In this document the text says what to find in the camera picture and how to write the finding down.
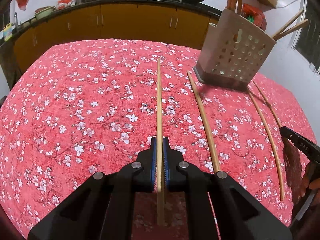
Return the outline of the right hand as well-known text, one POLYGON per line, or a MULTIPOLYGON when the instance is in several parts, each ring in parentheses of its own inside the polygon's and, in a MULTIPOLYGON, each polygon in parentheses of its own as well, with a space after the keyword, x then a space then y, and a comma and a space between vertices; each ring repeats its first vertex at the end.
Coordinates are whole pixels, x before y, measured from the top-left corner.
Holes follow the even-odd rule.
POLYGON ((319 192, 318 192, 319 191, 319 179, 316 179, 313 182, 310 181, 309 173, 310 173, 311 167, 312 167, 311 162, 309 162, 305 167, 305 173, 302 178, 298 197, 299 198, 304 197, 307 189, 316 190, 317 194, 315 196, 314 202, 318 203, 319 202, 319 192))

